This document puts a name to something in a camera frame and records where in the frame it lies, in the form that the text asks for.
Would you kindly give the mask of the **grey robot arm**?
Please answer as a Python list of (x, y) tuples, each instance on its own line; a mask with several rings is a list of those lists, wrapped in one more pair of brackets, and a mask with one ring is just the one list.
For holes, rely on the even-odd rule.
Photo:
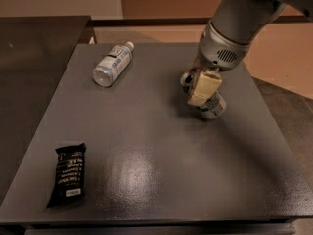
[(258, 32), (287, 6), (313, 20), (313, 0), (222, 0), (200, 38), (188, 103), (203, 106), (222, 83), (219, 73), (235, 68)]

